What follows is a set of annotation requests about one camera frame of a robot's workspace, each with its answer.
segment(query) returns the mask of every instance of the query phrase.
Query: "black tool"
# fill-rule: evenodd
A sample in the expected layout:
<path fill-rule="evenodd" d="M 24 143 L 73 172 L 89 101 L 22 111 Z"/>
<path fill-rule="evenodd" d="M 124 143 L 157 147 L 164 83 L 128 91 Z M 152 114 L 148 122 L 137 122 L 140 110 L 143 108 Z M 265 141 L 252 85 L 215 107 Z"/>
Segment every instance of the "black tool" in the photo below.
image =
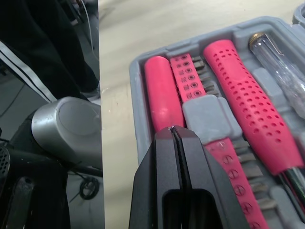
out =
<path fill-rule="evenodd" d="M 155 135 L 135 174 L 129 228 L 248 229 L 249 225 L 225 171 L 193 131 L 175 126 Z"/>

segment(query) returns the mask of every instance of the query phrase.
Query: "white stripe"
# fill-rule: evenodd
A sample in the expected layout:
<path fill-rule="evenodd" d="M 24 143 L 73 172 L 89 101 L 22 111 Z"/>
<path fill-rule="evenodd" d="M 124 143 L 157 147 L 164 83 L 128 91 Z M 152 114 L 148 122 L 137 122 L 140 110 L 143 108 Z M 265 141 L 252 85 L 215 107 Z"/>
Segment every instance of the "white stripe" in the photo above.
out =
<path fill-rule="evenodd" d="M 44 96 L 33 84 L 32 82 L 23 74 L 22 71 L 20 71 L 9 59 L 7 59 L 2 53 L 0 53 L 0 59 L 6 63 L 16 74 L 18 74 L 25 83 L 32 88 L 37 94 L 39 94 L 44 100 L 46 100 L 48 103 L 51 103 L 51 101 Z"/>
<path fill-rule="evenodd" d="M 15 65 L 21 68 L 25 74 L 32 80 L 33 84 L 38 87 L 42 93 L 47 97 L 51 102 L 56 101 L 57 99 L 53 96 L 53 94 L 49 91 L 49 89 L 43 84 L 40 78 L 36 75 L 36 73 L 27 66 L 22 60 L 18 58 L 4 43 L 0 42 L 0 50 L 3 54 Z"/>

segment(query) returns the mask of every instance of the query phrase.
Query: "shoe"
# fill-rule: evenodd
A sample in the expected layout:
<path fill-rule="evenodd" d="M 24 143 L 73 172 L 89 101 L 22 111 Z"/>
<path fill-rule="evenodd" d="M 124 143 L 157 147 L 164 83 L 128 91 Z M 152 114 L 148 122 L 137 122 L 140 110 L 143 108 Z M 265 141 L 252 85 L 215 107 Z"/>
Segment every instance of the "shoe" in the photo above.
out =
<path fill-rule="evenodd" d="M 100 88 L 100 81 L 95 90 L 92 92 L 81 92 L 90 102 L 97 100 L 101 97 L 101 88 Z"/>

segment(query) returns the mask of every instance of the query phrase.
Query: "pink rubber grip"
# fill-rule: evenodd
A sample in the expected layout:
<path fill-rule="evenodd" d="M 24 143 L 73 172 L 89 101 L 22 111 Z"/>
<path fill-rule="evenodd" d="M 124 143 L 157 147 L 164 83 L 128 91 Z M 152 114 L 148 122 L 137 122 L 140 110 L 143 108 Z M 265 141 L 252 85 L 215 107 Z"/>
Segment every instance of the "pink rubber grip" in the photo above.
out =
<path fill-rule="evenodd" d="M 150 58 L 144 66 L 152 123 L 155 131 L 184 126 L 184 117 L 170 63 L 161 56 Z"/>
<path fill-rule="evenodd" d="M 281 115 L 241 61 L 230 40 L 208 45 L 203 55 L 215 72 L 249 144 L 273 175 L 303 167 Z"/>
<path fill-rule="evenodd" d="M 225 138 L 205 147 L 226 171 L 250 228 L 268 229 L 231 140 Z"/>

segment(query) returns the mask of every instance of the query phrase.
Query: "gray plastic latch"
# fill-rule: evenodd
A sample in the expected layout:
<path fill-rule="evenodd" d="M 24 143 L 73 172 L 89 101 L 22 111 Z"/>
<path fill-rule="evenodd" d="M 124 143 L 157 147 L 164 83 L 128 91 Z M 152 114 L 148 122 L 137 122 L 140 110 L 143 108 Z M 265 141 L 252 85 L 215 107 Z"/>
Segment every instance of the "gray plastic latch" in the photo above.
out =
<path fill-rule="evenodd" d="M 206 95 L 183 104 L 186 125 L 200 138 L 202 144 L 229 137 L 231 140 L 242 135 L 229 104 L 224 98 Z"/>

